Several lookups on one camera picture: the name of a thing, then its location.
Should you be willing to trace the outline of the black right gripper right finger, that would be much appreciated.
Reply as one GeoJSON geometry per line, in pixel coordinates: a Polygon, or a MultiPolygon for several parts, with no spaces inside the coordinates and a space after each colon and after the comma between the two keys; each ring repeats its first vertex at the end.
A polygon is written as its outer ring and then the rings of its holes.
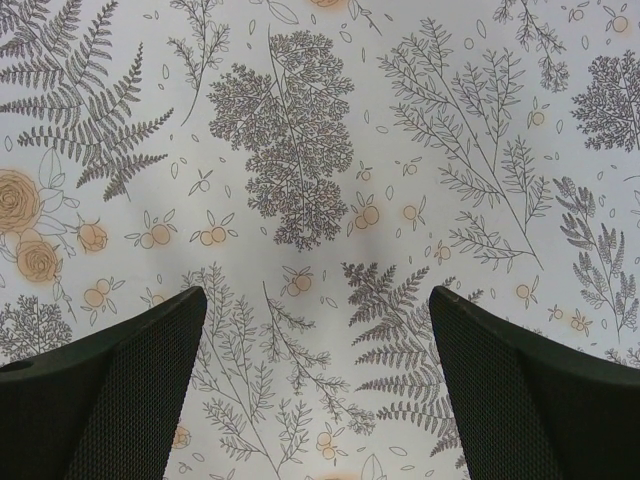
{"type": "Polygon", "coordinates": [[[473,479],[636,479],[639,372],[438,286],[437,351],[473,479]]]}

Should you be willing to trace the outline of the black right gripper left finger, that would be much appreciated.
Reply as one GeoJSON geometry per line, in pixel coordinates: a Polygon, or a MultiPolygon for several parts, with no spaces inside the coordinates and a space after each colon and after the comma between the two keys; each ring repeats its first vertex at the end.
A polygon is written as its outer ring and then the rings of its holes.
{"type": "Polygon", "coordinates": [[[190,287],[3,366],[2,478],[163,478],[206,311],[203,289],[190,287]]]}

